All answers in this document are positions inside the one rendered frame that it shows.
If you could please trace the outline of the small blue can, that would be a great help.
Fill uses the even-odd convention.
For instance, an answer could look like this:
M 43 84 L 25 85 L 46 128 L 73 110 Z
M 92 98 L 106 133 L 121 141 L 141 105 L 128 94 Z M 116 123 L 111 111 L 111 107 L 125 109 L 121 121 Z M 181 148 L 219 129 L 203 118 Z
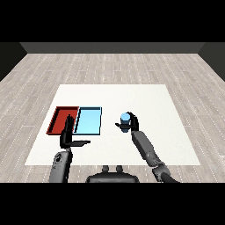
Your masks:
M 130 115 L 127 112 L 121 114 L 120 124 L 121 125 L 129 125 L 130 124 Z

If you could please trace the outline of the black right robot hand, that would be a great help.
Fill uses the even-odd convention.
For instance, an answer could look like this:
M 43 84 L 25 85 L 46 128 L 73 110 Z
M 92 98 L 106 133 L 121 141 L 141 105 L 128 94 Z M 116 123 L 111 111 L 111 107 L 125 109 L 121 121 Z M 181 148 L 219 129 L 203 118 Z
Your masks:
M 121 125 L 120 123 L 116 123 L 116 126 L 123 132 L 127 133 L 128 131 L 138 131 L 139 130 L 139 121 L 138 118 L 132 113 L 127 112 L 130 115 L 130 124 L 129 125 Z

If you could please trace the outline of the light blue shallow open box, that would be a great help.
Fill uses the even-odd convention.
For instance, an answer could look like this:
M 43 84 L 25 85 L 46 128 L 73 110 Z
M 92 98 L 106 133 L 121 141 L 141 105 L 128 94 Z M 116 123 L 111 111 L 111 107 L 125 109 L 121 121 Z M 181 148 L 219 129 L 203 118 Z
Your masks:
M 100 135 L 102 108 L 81 106 L 76 117 L 74 135 Z

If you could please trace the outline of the red shallow open box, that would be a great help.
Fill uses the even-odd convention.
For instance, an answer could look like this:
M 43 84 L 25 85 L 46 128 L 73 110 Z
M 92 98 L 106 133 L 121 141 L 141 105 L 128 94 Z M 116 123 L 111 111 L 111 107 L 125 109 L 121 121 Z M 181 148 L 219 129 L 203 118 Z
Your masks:
M 48 126 L 47 134 L 60 135 L 65 127 L 67 117 L 70 115 L 76 119 L 78 109 L 78 106 L 57 106 Z

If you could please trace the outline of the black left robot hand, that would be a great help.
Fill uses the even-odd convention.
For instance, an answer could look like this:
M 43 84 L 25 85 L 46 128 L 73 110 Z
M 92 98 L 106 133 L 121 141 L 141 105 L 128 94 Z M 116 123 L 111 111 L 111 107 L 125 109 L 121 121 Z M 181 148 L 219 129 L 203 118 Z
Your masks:
M 73 128 L 74 118 L 69 114 L 65 120 L 65 126 L 60 135 L 60 147 L 62 149 L 68 149 L 70 147 L 82 147 L 83 145 L 90 143 L 90 141 L 73 141 Z

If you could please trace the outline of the dark grey robot body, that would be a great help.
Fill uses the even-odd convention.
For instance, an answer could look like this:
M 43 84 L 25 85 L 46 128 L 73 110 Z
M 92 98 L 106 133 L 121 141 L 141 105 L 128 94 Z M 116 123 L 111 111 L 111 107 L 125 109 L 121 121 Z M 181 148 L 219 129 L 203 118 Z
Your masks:
M 100 173 L 87 177 L 86 183 L 139 183 L 139 179 L 125 173 L 121 165 L 116 166 L 115 172 L 110 172 L 109 166 L 104 165 Z

